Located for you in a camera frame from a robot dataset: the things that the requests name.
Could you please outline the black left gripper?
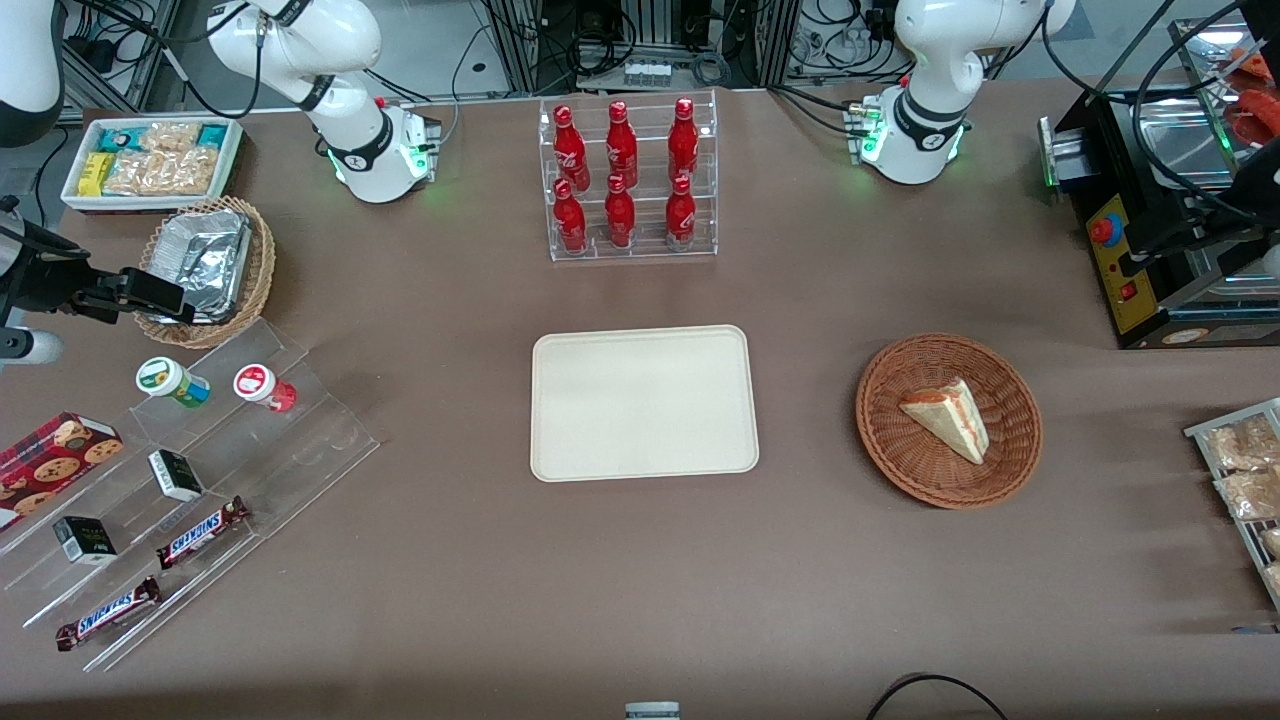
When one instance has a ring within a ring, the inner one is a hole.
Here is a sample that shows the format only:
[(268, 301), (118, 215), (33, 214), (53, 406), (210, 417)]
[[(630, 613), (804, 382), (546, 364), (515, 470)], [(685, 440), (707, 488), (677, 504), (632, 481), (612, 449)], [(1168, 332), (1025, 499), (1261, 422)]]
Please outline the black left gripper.
[(1197, 224), (1181, 218), (1138, 218), (1125, 225), (1130, 251), (1117, 256), (1117, 273), (1137, 277), (1153, 263), (1148, 254), (1180, 252), (1215, 245), (1249, 243), (1270, 237), (1279, 224), (1279, 141), (1271, 140), (1238, 168), (1219, 192), (1194, 184), (1201, 215)]

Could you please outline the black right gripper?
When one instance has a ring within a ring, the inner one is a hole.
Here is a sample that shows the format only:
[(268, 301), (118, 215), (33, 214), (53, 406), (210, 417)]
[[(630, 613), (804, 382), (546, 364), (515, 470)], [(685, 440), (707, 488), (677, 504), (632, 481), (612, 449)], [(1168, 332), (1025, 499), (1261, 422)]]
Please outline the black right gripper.
[[(106, 324), (138, 307), (146, 313), (137, 311), (137, 322), (193, 325), (197, 319), (179, 284), (133, 266), (122, 268), (119, 277), (96, 270), (83, 250), (47, 255), (22, 232), (3, 228), (3, 256), (10, 258), (3, 272), (3, 323), (9, 322), (15, 309), (87, 316)], [(118, 292), (111, 287), (114, 281)]]

